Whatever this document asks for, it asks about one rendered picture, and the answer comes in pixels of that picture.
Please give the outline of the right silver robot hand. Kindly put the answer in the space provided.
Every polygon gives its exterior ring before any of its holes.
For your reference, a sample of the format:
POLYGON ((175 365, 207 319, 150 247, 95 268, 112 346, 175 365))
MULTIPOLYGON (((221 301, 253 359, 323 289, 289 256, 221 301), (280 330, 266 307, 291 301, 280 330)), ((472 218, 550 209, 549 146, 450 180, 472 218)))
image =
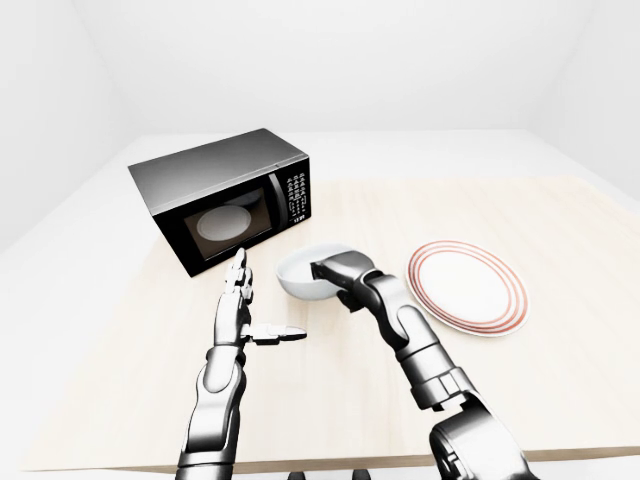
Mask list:
POLYGON ((369 281, 383 275, 365 254, 350 250, 311 263, 314 280, 326 280, 337 286, 337 297, 351 312, 367 308, 376 314, 382 305, 380 295, 369 281))

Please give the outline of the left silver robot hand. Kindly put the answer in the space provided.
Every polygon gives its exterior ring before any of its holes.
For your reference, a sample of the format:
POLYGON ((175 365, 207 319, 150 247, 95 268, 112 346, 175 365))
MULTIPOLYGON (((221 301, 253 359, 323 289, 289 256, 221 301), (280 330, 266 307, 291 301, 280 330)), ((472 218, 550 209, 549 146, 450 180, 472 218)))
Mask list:
POLYGON ((307 332, 294 326, 251 325, 249 306, 253 301, 253 272, 247 266, 244 248, 236 252, 225 276, 225 290, 220 296, 214 324, 215 347, 243 348, 247 342, 277 345, 305 339, 307 332))

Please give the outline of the white bowl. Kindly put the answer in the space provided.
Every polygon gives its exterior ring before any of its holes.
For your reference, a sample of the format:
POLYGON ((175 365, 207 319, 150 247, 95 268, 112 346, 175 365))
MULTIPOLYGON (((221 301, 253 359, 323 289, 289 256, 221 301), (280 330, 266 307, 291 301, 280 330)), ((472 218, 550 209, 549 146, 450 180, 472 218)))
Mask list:
POLYGON ((340 288, 327 280, 315 280, 311 264, 350 250, 350 246, 341 243, 305 246, 295 250, 276 265, 276 277, 286 293, 300 300, 317 301, 334 297, 340 288))

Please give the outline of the white microwave turntable plate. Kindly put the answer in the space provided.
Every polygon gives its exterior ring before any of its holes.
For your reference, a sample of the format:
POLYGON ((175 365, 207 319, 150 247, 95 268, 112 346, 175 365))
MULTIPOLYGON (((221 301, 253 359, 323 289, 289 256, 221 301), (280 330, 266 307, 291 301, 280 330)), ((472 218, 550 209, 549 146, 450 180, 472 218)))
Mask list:
POLYGON ((209 241, 226 241, 245 232, 251 214, 243 207, 224 205, 204 213, 196 224, 200 237, 209 241))

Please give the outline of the white plate with red rings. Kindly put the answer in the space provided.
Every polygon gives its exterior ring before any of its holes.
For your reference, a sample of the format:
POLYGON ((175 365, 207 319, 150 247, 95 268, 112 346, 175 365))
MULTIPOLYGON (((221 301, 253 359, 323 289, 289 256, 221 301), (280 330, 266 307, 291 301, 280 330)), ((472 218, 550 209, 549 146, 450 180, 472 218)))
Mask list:
POLYGON ((411 254, 406 276, 427 312, 461 332, 505 336, 529 318, 530 297, 520 275, 477 245, 430 241, 411 254))

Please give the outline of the black and silver microwave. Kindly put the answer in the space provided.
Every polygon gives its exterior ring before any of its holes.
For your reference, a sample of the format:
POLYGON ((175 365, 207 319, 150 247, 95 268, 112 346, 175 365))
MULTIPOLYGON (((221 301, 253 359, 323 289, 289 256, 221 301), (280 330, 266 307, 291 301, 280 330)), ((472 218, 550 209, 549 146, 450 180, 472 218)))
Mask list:
POLYGON ((190 276, 311 215, 308 154, 267 129, 134 164, 129 172, 190 276), (200 237, 200 217, 224 205, 240 206, 251 214, 247 230, 226 241, 200 237))

